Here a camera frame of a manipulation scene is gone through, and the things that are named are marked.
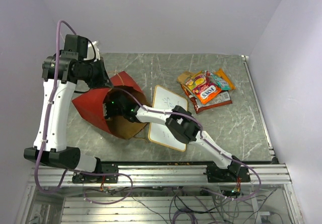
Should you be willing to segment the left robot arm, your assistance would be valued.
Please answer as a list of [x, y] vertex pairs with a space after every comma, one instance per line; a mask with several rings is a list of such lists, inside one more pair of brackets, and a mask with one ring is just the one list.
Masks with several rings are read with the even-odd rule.
[[111, 87], [97, 42], [68, 34], [64, 49], [47, 57], [42, 64], [44, 101], [40, 126], [33, 146], [24, 150], [24, 158], [54, 168], [84, 171], [91, 182], [102, 178], [100, 161], [67, 146], [66, 129], [69, 106], [78, 81], [89, 89]]

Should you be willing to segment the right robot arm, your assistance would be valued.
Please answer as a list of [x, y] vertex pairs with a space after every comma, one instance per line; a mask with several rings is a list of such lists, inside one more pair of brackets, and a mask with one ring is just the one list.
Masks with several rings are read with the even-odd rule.
[[201, 123], [179, 105], [173, 109], [148, 107], [137, 99], [130, 100], [123, 92], [117, 91], [103, 103], [103, 114], [107, 120], [121, 116], [132, 123], [154, 123], [165, 126], [177, 141], [183, 144], [195, 144], [212, 154], [213, 162], [226, 181], [234, 181], [239, 176], [240, 160], [217, 145], [203, 130]]

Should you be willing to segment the teal snack bar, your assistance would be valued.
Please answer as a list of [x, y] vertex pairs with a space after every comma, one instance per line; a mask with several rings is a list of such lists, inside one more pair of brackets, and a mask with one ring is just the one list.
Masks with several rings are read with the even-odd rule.
[[231, 87], [229, 86], [228, 82], [225, 81], [223, 78], [219, 77], [218, 75], [216, 75], [216, 74], [214, 74], [214, 73], [212, 73], [210, 71], [206, 71], [206, 75], [221, 90], [223, 90], [223, 91], [231, 90]]

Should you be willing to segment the brown teal chips bag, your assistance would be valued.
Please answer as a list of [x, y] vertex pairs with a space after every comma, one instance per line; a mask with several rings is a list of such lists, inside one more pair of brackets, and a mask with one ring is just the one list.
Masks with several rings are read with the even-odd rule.
[[193, 86], [194, 78], [197, 74], [190, 71], [184, 71], [177, 77], [177, 82], [182, 86]]

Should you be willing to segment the red brown paper bag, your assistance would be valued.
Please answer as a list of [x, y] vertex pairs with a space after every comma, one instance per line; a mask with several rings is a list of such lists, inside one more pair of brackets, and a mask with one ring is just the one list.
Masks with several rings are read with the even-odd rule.
[[[135, 102], [128, 93], [132, 94], [142, 105], [151, 106], [136, 81], [125, 71], [111, 77], [114, 86], [126, 90], [122, 94], [131, 102]], [[130, 122], [122, 115], [105, 119], [103, 104], [107, 103], [114, 89], [103, 88], [90, 90], [72, 100], [73, 105], [80, 116], [93, 126], [121, 139], [130, 139], [137, 135], [146, 126], [145, 123]]]

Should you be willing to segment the red Doritos bag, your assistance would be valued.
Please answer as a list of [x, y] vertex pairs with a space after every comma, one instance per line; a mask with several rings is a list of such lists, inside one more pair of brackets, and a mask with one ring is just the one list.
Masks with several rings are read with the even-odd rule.
[[199, 114], [205, 110], [209, 110], [212, 108], [229, 105], [232, 104], [232, 99], [229, 95], [228, 91], [224, 91], [219, 93], [214, 99], [207, 102], [206, 104], [202, 104], [201, 101], [195, 97], [192, 93], [190, 93], [183, 85], [181, 85], [182, 90], [186, 94], [186, 96], [190, 99], [193, 104], [193, 108], [196, 114]]

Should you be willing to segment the orange Fox's candy bag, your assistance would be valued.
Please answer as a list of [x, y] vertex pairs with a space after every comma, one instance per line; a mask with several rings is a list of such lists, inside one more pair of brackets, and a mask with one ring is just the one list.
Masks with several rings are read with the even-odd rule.
[[189, 77], [185, 81], [185, 87], [187, 87], [202, 104], [208, 103], [222, 91], [205, 71], [200, 71]]

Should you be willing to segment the orange honey snack bag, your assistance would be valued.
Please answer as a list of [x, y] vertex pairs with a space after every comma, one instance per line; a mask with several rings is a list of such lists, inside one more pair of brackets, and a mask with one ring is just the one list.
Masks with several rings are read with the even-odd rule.
[[222, 90], [231, 91], [231, 90], [236, 89], [235, 85], [233, 84], [233, 82], [230, 80], [230, 78], [227, 76], [227, 74], [224, 72], [224, 70], [222, 68], [220, 68], [218, 71], [216, 71], [215, 75], [217, 77], [221, 78], [220, 87]]

